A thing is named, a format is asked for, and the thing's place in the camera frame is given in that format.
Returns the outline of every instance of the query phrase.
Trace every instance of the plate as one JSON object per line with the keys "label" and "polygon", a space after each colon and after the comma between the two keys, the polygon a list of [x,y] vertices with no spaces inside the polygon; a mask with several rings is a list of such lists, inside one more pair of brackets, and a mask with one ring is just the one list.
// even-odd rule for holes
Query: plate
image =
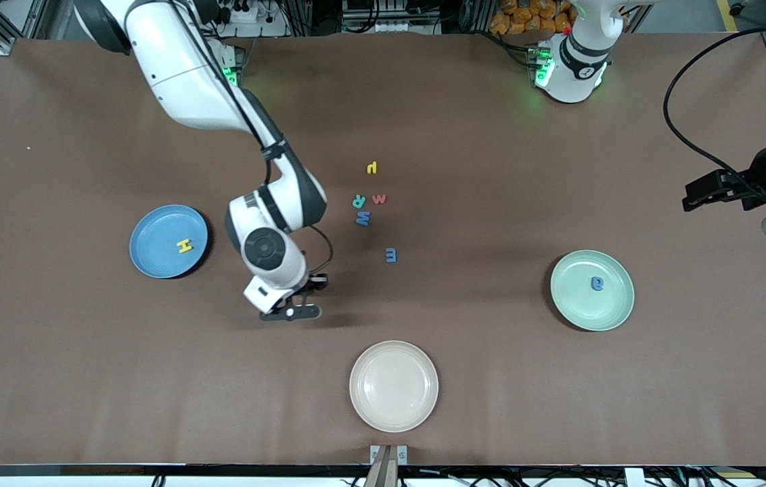
{"label": "plate", "polygon": [[624,266],[597,250],[576,250],[557,262],[551,273],[551,297],[566,320],[590,331],[621,326],[636,301],[633,280]]}
{"label": "plate", "polygon": [[197,210],[167,204],[136,224],[130,235],[130,260],[148,277],[170,279],[191,271],[206,255],[208,244],[209,228]]}
{"label": "plate", "polygon": [[438,398],[432,360],[417,346],[389,340],[359,355],[350,373],[350,400],[359,418],[387,434],[409,431],[428,418]]}

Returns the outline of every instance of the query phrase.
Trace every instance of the yellow stripe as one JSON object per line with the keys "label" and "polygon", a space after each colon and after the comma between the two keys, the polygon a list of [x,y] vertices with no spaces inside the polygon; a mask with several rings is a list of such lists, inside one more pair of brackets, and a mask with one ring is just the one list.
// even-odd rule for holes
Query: yellow stripe
{"label": "yellow stripe", "polygon": [[717,0],[717,8],[720,9],[720,16],[723,18],[726,32],[737,32],[738,25],[735,25],[735,19],[729,14],[729,0]]}

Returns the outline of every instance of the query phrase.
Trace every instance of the table surface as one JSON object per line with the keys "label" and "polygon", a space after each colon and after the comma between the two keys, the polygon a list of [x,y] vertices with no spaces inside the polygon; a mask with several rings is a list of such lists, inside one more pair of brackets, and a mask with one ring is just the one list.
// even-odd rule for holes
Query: table surface
{"label": "table surface", "polygon": [[[661,114],[717,38],[624,36],[574,106],[481,37],[260,41],[245,86],[326,188],[336,246],[324,316],[279,324],[242,296],[220,223],[263,177],[253,139],[169,120],[131,57],[18,41],[0,58],[0,463],[349,463],[392,443],[413,463],[766,465],[766,209],[684,214],[683,186],[715,167]],[[673,116],[748,166],[766,145],[761,41],[697,65]],[[353,197],[384,193],[356,225]],[[212,254],[144,277],[127,240],[172,203],[215,222]],[[313,232],[296,240],[325,258]],[[550,303],[550,269],[585,248],[636,286],[608,333]],[[405,434],[348,395],[359,354],[391,339],[440,378]]]}

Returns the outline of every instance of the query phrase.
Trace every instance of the plate rim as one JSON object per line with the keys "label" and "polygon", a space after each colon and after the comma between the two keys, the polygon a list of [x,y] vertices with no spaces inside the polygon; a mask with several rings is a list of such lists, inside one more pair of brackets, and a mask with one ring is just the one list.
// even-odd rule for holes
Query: plate rim
{"label": "plate rim", "polygon": [[[168,212],[169,210],[172,210],[175,208],[176,210],[182,209],[186,212],[186,214],[189,214],[189,216],[193,216],[194,218],[197,218],[198,221],[202,222],[204,230],[206,230],[206,235],[204,236],[204,243],[203,243],[203,253],[200,254],[200,258],[197,259],[197,261],[194,262],[193,265],[191,265],[190,268],[185,269],[184,271],[179,272],[178,274],[174,275],[155,275],[151,274],[151,272],[146,271],[139,265],[138,262],[136,262],[136,259],[133,258],[133,243],[139,238],[139,234],[141,233],[141,228],[143,222],[149,218],[149,216],[154,215],[158,212]],[[130,241],[127,243],[127,254],[130,256],[130,262],[133,263],[133,267],[137,269],[137,271],[141,272],[144,275],[147,275],[148,277],[154,278],[154,279],[173,279],[175,277],[179,277],[180,275],[184,275],[185,272],[190,271],[190,269],[193,269],[195,265],[197,265],[198,262],[206,255],[206,249],[209,246],[209,224],[206,221],[206,218],[203,217],[203,214],[200,213],[199,210],[192,206],[188,206],[187,204],[179,204],[179,203],[170,203],[170,204],[163,204],[163,206],[158,206],[157,208],[154,208],[151,210],[151,212],[148,212],[139,219],[138,222],[136,222],[135,227],[133,227],[133,231],[130,233]]]}
{"label": "plate rim", "polygon": [[[358,380],[357,377],[357,366],[358,364],[368,355],[371,354],[374,350],[378,348],[383,348],[384,346],[392,346],[392,345],[402,345],[407,346],[408,349],[411,349],[411,351],[418,352],[420,354],[420,357],[423,358],[421,363],[426,363],[430,367],[430,372],[433,373],[433,398],[429,400],[430,407],[428,408],[428,412],[424,414],[424,416],[418,420],[415,425],[410,425],[407,428],[383,428],[379,425],[374,425],[373,421],[368,419],[362,412],[359,410],[359,407],[356,406],[357,398],[355,394],[355,388],[353,387],[353,384]],[[348,391],[350,394],[350,402],[353,404],[353,410],[355,410],[356,414],[358,414],[359,418],[362,419],[362,421],[365,422],[366,425],[371,426],[371,428],[374,428],[375,430],[379,430],[381,432],[386,432],[386,434],[402,434],[403,432],[408,432],[412,429],[417,428],[418,426],[422,425],[426,420],[429,418],[429,416],[432,415],[436,408],[436,402],[438,401],[439,394],[440,394],[440,376],[438,375],[438,371],[436,370],[436,367],[434,366],[434,361],[432,361],[432,358],[426,354],[422,350],[422,348],[418,348],[418,346],[413,345],[413,343],[410,342],[404,342],[404,340],[383,340],[383,342],[374,343],[374,345],[368,346],[360,355],[359,358],[356,358],[356,361],[353,363],[353,368],[350,370],[350,379],[348,382]]]}
{"label": "plate rim", "polygon": [[[600,255],[604,258],[609,259],[610,261],[614,262],[618,265],[619,268],[623,271],[623,275],[625,278],[624,285],[629,287],[631,289],[631,295],[633,295],[633,299],[630,302],[630,306],[627,309],[627,312],[624,313],[624,317],[621,318],[618,323],[613,324],[611,327],[603,327],[603,329],[590,329],[589,327],[584,327],[578,323],[576,323],[575,320],[572,319],[572,317],[569,317],[566,312],[560,308],[560,301],[559,297],[556,293],[554,293],[554,281],[556,278],[560,278],[560,273],[562,273],[562,263],[566,261],[567,258],[570,258],[570,256],[574,256],[576,254],[593,254],[593,255]],[[573,250],[572,252],[569,252],[565,256],[562,256],[560,259],[558,259],[557,263],[554,265],[554,269],[551,271],[551,277],[548,279],[548,287],[551,291],[551,299],[554,302],[554,308],[557,308],[557,310],[560,312],[561,315],[563,315],[564,318],[566,318],[569,323],[574,324],[577,327],[580,327],[580,329],[587,330],[587,331],[595,331],[595,332],[603,332],[603,331],[609,331],[616,329],[616,327],[621,326],[624,324],[625,321],[627,321],[630,318],[630,315],[633,314],[633,309],[636,306],[636,286],[633,283],[633,278],[630,277],[630,271],[627,271],[627,268],[624,267],[624,265],[618,261],[618,259],[613,258],[612,256],[608,255],[605,252],[600,252],[599,250],[594,249],[580,249],[580,250]]]}

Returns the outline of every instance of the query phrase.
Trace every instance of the green plate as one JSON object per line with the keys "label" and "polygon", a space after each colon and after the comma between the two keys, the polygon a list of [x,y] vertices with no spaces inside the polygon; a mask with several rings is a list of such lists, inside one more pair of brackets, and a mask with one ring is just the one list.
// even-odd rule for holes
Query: green plate
{"label": "green plate", "polygon": [[596,250],[576,250],[554,266],[551,297],[575,326],[608,331],[630,317],[636,291],[620,262]]}

